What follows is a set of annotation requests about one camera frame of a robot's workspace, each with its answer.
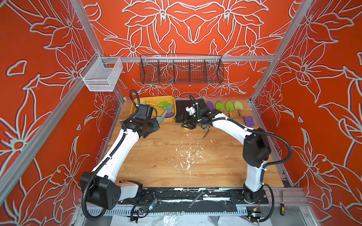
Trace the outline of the blue shovel blue handle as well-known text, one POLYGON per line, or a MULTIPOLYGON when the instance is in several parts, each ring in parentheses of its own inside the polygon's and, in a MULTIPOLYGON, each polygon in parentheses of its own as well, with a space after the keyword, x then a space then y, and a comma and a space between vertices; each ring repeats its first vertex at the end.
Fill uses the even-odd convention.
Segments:
POLYGON ((164 122, 164 120, 166 119, 166 118, 165 118, 165 115, 166 115, 167 113, 172 112, 172 109, 173 109, 173 105, 172 105, 172 104, 171 104, 170 106, 168 106, 168 107, 165 107, 165 108, 164 108, 164 110, 165 110, 164 113, 163 113, 161 116, 157 117, 156 120, 157 120, 159 123, 164 122))

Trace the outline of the purple square shovel pink handle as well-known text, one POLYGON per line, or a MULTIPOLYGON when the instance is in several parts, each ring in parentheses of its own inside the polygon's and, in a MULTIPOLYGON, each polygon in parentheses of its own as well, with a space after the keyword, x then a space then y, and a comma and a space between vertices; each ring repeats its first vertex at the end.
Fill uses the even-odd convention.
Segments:
POLYGON ((246 117, 244 117, 244 122, 245 122, 245 125, 246 125, 247 127, 252 128, 252 127, 255 126, 254 119, 253 119, 253 117, 251 117, 251 116, 246 116, 246 117))

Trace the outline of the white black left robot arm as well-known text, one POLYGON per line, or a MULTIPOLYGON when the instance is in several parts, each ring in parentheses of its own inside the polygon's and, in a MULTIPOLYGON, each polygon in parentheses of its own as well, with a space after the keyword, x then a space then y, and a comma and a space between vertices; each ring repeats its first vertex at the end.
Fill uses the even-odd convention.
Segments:
POLYGON ((129 94, 136 96, 132 101, 135 112, 120 122, 119 135, 104 158, 90 173, 84 172, 80 177, 81 207, 88 220, 98 220, 120 201, 125 201, 146 213, 149 213, 156 203, 153 194, 142 193, 142 184, 139 182, 127 181, 116 184, 117 174, 132 147, 141 137, 146 138, 160 128, 157 119, 152 116, 157 110, 150 105, 142 104, 136 90, 130 90, 129 94))

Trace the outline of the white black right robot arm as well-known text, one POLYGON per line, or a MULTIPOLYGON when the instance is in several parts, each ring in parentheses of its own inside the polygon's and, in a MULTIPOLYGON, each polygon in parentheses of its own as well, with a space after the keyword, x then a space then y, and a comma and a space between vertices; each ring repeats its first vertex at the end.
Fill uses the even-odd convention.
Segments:
POLYGON ((275 198, 270 185, 264 183, 264 175, 268 166, 283 164, 291 159, 292 148, 283 138, 272 133, 265 132, 263 129, 253 129, 246 125, 227 117, 217 109, 209 109, 203 99, 195 99, 189 95, 192 105, 185 107, 188 116, 184 119, 182 127, 193 130, 197 126, 211 126, 220 129, 237 139, 243 145, 243 159, 247 163, 247 177, 243 185, 244 201, 254 204, 259 200, 260 195, 267 187, 271 193, 271 210, 266 217, 248 214, 247 220, 252 223, 260 224, 267 221, 273 214, 275 198), (278 161, 268 162, 271 154, 268 137, 274 137, 280 140, 288 150, 287 156, 278 161))

